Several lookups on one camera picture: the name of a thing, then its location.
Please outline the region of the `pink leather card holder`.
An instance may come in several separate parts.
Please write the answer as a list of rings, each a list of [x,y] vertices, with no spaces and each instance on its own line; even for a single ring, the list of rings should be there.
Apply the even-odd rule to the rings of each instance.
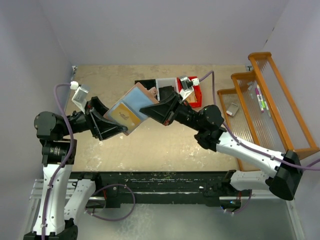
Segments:
[[[148,119],[148,116],[144,115],[143,113],[140,113],[140,108],[147,107],[153,104],[158,104],[159,101],[156,99],[156,95],[151,94],[141,83],[138,82],[124,96],[122,96],[122,98],[119,99],[103,116],[108,120],[116,122],[114,119],[110,117],[110,112],[114,110],[120,103],[123,103],[131,111],[133,111],[136,116],[140,118],[141,124],[146,119]],[[133,131],[125,131],[124,134],[128,136]]]

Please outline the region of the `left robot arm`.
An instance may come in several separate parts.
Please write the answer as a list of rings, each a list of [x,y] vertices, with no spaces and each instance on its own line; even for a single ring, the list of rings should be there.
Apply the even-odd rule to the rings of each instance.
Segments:
[[[108,110],[98,97],[92,97],[82,111],[70,115],[43,111],[35,117],[34,128],[42,145],[43,187],[37,220],[23,239],[77,239],[79,218],[90,196],[101,194],[103,184],[97,173],[82,174],[66,199],[77,148],[73,135],[90,131],[102,141],[126,132],[126,126],[104,118]]]

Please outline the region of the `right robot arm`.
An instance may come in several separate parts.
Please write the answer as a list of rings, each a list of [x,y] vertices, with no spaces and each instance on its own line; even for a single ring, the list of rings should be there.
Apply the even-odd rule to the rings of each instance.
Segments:
[[[164,126],[177,121],[197,132],[194,138],[203,149],[235,157],[258,169],[251,172],[233,171],[222,183],[226,195],[233,196],[238,191],[266,190],[286,201],[294,199],[303,175],[297,153],[267,149],[235,136],[224,123],[216,105],[196,111],[174,92],[167,99],[142,107],[139,111]]]

